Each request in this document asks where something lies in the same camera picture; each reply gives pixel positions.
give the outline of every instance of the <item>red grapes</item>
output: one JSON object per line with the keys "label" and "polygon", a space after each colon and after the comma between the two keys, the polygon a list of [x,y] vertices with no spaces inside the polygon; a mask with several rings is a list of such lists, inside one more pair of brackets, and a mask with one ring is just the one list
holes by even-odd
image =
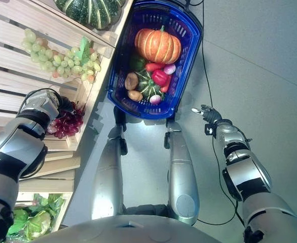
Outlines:
{"label": "red grapes", "polygon": [[49,134],[62,139],[65,136],[74,136],[75,133],[79,132],[80,126],[83,124],[84,112],[76,109],[74,102],[72,102],[72,106],[74,111],[62,111],[63,116],[56,118],[49,124],[47,128]]}

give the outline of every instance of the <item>red pepper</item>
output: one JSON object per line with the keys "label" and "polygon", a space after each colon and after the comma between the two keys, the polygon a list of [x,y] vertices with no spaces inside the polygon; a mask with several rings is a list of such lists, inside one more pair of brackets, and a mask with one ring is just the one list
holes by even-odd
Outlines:
{"label": "red pepper", "polygon": [[159,86],[165,86],[165,84],[168,81],[168,76],[163,70],[155,70],[152,74],[152,79],[155,82],[155,84]]}
{"label": "red pepper", "polygon": [[151,62],[151,63],[148,63],[147,65],[145,65],[145,69],[148,72],[153,72],[155,70],[164,68],[164,66],[165,66],[165,64],[163,64],[163,63]]}
{"label": "red pepper", "polygon": [[169,86],[170,86],[170,83],[171,83],[171,79],[172,79],[172,74],[168,75],[167,83],[163,87],[160,88],[161,92],[163,92],[163,93],[168,92],[168,89],[169,89]]}

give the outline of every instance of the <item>green striped pumpkin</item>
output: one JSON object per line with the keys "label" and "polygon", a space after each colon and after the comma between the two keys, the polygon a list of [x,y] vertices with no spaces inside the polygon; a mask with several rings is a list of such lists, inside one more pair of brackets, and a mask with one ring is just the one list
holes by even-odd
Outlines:
{"label": "green striped pumpkin", "polygon": [[82,25],[105,29],[117,23],[125,0],[54,0],[56,6]]}

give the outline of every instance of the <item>blue plastic basket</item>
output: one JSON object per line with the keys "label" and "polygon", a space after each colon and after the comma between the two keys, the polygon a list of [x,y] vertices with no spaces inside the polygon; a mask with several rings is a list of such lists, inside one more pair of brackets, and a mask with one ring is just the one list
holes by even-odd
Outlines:
{"label": "blue plastic basket", "polygon": [[[136,102],[127,96],[124,81],[129,72],[134,40],[142,28],[160,29],[176,36],[182,46],[179,59],[165,99],[159,105]],[[176,1],[135,1],[117,46],[109,77],[108,98],[122,111],[141,119],[164,119],[173,116],[196,58],[202,39],[202,26],[197,18]]]}

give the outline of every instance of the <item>green pumpkin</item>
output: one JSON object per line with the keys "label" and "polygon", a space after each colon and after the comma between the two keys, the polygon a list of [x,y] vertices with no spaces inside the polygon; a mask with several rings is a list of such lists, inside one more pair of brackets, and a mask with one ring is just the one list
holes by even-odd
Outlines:
{"label": "green pumpkin", "polygon": [[144,100],[149,100],[153,95],[160,95],[164,99],[164,93],[160,91],[160,86],[156,85],[151,76],[145,70],[135,72],[138,77],[137,90],[143,95]]}
{"label": "green pumpkin", "polygon": [[116,24],[125,0],[54,0],[66,16],[82,25],[105,29]]}

